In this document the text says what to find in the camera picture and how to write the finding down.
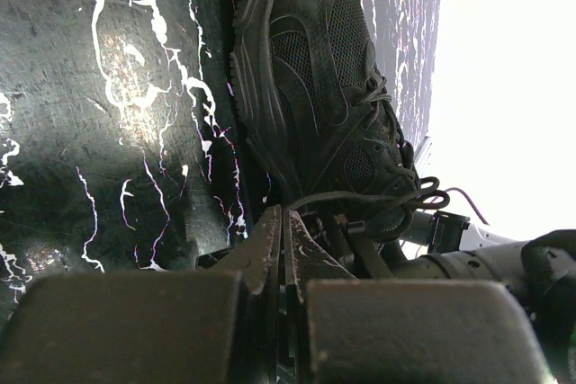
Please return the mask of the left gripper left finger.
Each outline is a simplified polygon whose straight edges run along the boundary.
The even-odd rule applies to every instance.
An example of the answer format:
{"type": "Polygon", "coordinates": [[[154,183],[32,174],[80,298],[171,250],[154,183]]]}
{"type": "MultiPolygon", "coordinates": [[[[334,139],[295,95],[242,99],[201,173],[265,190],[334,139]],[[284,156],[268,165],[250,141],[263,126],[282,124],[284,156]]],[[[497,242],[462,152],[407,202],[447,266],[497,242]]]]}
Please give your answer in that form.
{"type": "Polygon", "coordinates": [[[4,383],[273,383],[283,213],[196,271],[36,281],[1,336],[4,383]]]}

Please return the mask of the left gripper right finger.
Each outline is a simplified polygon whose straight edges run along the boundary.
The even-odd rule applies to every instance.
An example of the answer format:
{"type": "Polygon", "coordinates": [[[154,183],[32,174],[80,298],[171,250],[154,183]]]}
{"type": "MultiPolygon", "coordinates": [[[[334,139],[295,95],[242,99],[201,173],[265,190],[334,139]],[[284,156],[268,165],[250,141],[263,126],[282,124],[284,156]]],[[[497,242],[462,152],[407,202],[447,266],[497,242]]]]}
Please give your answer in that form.
{"type": "Polygon", "coordinates": [[[284,215],[289,313],[299,383],[551,383],[527,316],[522,245],[400,266],[356,278],[284,215]]]}

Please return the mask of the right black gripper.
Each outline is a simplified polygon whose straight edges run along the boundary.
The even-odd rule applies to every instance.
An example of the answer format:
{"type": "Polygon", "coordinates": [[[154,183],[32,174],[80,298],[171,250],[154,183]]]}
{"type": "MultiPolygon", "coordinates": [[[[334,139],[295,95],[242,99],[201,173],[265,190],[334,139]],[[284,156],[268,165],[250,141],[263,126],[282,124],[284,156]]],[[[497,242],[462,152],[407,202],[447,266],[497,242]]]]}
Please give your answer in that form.
{"type": "Polygon", "coordinates": [[[390,242],[378,251],[369,239],[363,221],[344,228],[356,260],[355,273],[369,278],[400,280],[481,280],[503,285],[525,285],[521,263],[524,241],[510,239],[468,218],[438,211],[417,212],[412,225],[400,236],[427,251],[408,259],[400,242],[390,242]]]}

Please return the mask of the black sneaker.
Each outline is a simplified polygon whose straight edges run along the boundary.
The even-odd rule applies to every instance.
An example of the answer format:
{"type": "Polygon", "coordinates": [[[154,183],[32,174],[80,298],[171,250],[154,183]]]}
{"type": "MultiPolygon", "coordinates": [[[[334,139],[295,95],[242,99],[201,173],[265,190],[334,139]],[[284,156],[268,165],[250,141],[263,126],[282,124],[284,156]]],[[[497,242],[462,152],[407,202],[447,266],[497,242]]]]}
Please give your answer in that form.
{"type": "Polygon", "coordinates": [[[449,195],[420,177],[360,0],[240,0],[230,56],[239,117],[288,210],[361,223],[376,242],[449,195]]]}

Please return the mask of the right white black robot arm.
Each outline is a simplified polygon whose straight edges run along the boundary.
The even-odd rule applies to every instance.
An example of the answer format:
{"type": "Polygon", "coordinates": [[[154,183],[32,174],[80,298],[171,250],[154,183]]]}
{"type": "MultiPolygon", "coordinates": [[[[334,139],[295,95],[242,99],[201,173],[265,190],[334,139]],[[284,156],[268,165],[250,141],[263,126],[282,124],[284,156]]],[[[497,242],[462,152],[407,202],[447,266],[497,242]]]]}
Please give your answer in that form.
{"type": "Polygon", "coordinates": [[[552,374],[575,381],[575,232],[556,230],[518,241],[469,218],[418,211],[401,239],[425,246],[408,259],[399,240],[366,221],[343,227],[346,241],[373,279],[478,280],[502,284],[526,311],[552,374]]]}

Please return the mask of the black marble pattern mat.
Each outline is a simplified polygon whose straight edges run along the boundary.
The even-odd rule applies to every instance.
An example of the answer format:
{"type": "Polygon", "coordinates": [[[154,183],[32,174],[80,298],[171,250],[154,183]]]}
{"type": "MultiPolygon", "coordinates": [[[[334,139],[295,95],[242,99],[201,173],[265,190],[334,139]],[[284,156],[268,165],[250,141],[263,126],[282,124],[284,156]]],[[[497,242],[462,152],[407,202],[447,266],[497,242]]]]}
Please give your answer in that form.
{"type": "Polygon", "coordinates": [[[1,318],[62,273],[189,269],[278,194],[230,76],[239,0],[1,0],[1,318]]]}

